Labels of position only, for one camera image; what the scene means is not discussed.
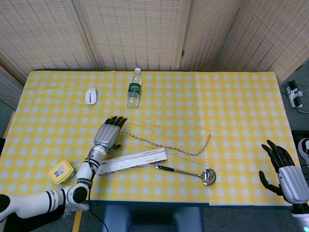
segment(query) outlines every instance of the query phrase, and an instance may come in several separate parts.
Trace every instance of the metal ladle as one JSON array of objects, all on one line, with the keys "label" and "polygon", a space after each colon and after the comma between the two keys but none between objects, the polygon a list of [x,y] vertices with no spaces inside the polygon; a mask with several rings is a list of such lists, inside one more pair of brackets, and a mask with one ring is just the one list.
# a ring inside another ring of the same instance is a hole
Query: metal ladle
[{"label": "metal ladle", "polygon": [[161,165],[155,165],[154,167],[157,168],[157,169],[160,169],[160,170],[164,170],[164,171],[181,173],[181,174],[185,174],[185,175],[192,175],[192,176],[198,177],[202,180],[203,184],[207,185],[207,186],[212,185],[216,181],[216,178],[217,178],[216,172],[213,169],[210,169],[210,168],[205,169],[202,172],[201,175],[198,175],[198,174],[188,173],[188,172],[185,172],[185,171],[181,171],[181,170],[177,170],[177,169],[174,169],[174,168],[169,168],[169,167],[165,167],[165,166],[161,166]]}]

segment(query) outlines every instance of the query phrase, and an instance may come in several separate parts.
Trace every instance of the water bottle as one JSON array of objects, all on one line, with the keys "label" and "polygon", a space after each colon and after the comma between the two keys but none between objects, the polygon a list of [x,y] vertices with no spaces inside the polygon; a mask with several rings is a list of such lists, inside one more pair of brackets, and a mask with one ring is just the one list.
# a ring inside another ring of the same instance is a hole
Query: water bottle
[{"label": "water bottle", "polygon": [[141,90],[141,74],[140,68],[136,68],[129,89],[127,91],[126,105],[128,108],[137,108],[140,102],[140,90]]}]

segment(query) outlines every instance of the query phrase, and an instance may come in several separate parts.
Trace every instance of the white mouse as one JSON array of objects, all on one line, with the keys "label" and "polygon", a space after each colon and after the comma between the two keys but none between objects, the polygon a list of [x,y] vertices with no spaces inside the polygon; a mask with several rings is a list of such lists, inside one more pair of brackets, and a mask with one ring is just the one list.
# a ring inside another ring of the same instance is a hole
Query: white mouse
[{"label": "white mouse", "polygon": [[87,90],[85,95],[85,101],[87,105],[93,105],[97,103],[97,90],[95,88],[90,88]]}]

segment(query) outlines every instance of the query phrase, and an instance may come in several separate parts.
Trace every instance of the cardboard box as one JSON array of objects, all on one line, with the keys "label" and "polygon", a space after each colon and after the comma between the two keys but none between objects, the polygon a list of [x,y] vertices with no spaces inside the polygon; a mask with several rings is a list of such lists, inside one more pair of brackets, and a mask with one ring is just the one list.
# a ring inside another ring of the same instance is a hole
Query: cardboard box
[{"label": "cardboard box", "polygon": [[140,152],[133,155],[104,160],[98,168],[98,175],[106,175],[129,168],[144,167],[149,164],[167,161],[165,148]]}]

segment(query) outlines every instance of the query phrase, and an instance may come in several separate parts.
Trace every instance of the robotic hand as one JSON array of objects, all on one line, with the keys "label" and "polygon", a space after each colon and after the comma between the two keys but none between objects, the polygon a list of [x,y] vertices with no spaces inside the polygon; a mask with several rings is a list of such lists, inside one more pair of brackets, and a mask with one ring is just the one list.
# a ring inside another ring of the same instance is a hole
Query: robotic hand
[{"label": "robotic hand", "polygon": [[106,153],[120,148],[120,145],[114,143],[126,121],[127,118],[114,116],[101,125],[94,139],[95,146],[90,149],[76,174],[77,185],[27,196],[0,194],[0,232],[4,230],[10,214],[15,213],[19,218],[30,218],[54,211],[59,205],[83,203]]},{"label": "robotic hand", "polygon": [[290,204],[292,216],[296,221],[300,232],[309,232],[309,188],[301,171],[301,168],[295,166],[290,154],[280,146],[267,140],[269,145],[262,145],[262,148],[268,153],[271,163],[279,179],[279,187],[269,184],[262,171],[259,171],[260,180],[265,188],[276,193]]}]

